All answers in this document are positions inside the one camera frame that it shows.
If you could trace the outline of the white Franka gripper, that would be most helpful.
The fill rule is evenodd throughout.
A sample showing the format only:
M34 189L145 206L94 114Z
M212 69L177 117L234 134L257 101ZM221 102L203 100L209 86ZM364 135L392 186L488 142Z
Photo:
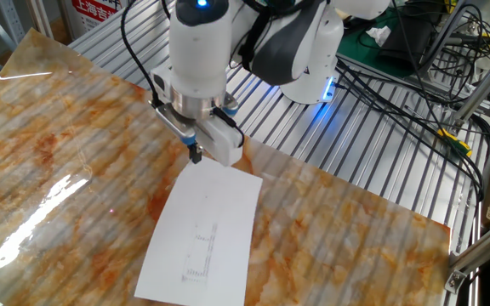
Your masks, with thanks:
M198 163L205 152L224 166L242 157L244 133L233 120L236 100L227 92L210 99L179 93L171 84L172 67L160 65L150 72L162 104L154 108L157 117L189 150L191 162Z

